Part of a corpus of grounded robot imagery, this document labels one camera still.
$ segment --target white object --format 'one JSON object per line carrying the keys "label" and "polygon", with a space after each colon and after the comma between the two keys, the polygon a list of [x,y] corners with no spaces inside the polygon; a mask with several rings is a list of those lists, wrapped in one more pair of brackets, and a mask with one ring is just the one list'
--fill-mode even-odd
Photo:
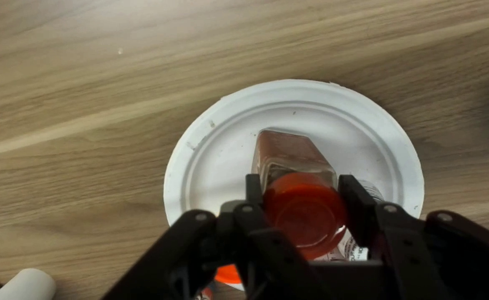
{"label": "white object", "polygon": [[185,209],[219,213],[224,201],[244,199],[255,138],[267,126],[306,133],[339,174],[372,183],[379,198],[421,216],[421,161],[386,109],[336,83],[277,79],[224,96],[185,129],[165,171],[169,223]]}
{"label": "white object", "polygon": [[52,300],[57,293],[55,279],[37,268],[25,268],[0,288],[0,300]]}

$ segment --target paper plate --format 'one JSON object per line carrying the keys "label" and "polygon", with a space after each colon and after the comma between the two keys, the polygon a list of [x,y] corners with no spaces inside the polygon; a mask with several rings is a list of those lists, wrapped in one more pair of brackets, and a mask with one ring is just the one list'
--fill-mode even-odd
{"label": "paper plate", "polygon": [[185,209],[219,213],[224,201],[242,199],[257,133],[267,126],[309,134],[339,174],[356,174],[384,199],[421,214],[421,161],[386,109],[336,83],[277,79],[224,96],[185,129],[165,171],[169,223]]}

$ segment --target wooden table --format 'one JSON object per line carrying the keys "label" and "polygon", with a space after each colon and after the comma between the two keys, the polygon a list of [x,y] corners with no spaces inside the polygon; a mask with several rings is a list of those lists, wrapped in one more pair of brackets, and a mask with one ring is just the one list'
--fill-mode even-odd
{"label": "wooden table", "polygon": [[426,209],[489,226],[489,0],[0,0],[0,281],[92,300],[165,229],[164,169],[222,94],[327,79],[386,106]]}

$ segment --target white plate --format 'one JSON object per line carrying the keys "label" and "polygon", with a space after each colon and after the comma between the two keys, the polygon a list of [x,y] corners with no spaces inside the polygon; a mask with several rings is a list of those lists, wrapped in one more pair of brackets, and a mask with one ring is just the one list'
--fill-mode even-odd
{"label": "white plate", "polygon": [[421,214],[421,161],[386,109],[336,83],[277,79],[224,96],[185,129],[165,171],[169,223],[185,209],[219,213],[224,201],[244,199],[255,138],[267,126],[309,134],[339,174],[352,173],[384,199]]}

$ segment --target table surface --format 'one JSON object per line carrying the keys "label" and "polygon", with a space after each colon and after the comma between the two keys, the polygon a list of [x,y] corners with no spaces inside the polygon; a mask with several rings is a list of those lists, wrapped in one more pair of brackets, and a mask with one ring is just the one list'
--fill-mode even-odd
{"label": "table surface", "polygon": [[426,211],[489,226],[489,0],[0,0],[0,281],[92,300],[167,228],[175,141],[276,78],[356,88],[416,143]]}

